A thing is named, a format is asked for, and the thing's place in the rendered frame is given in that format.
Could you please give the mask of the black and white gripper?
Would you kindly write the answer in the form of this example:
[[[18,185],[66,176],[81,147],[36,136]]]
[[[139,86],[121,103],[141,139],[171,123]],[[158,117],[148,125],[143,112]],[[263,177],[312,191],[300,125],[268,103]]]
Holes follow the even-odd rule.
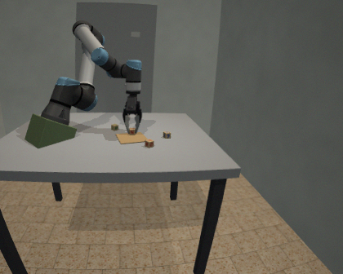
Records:
[[[130,96],[137,96],[137,94],[140,94],[140,91],[126,91],[126,94],[130,94]],[[130,116],[129,115],[130,114],[126,114],[126,109],[124,109],[122,117],[123,117],[125,126],[127,128],[127,133],[128,134],[129,134],[129,121],[130,121]],[[140,109],[140,101],[137,101],[135,115],[136,115],[135,116],[135,121],[136,121],[135,132],[137,133],[139,125],[140,125],[140,121],[141,121],[141,118],[142,118],[142,112],[141,112],[141,109]]]

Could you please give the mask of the tan flat mat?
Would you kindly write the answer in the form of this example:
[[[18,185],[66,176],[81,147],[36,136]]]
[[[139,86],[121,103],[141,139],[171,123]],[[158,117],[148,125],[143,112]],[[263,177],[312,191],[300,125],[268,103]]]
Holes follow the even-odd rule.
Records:
[[[120,142],[120,144],[133,144],[133,143],[142,143],[147,138],[141,133],[137,132],[135,135],[125,134],[115,134]]]

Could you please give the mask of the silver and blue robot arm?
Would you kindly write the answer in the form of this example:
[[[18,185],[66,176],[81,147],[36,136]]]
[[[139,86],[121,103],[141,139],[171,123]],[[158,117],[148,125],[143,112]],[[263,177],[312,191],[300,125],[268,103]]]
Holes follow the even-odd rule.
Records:
[[[141,87],[140,60],[128,60],[126,64],[120,64],[104,49],[105,38],[102,33],[85,20],[73,25],[73,34],[82,42],[83,49],[78,81],[59,77],[49,104],[41,114],[41,117],[67,126],[71,106],[83,111],[90,111],[96,106],[98,97],[92,85],[95,64],[104,69],[109,77],[126,78],[127,91],[140,91]]]

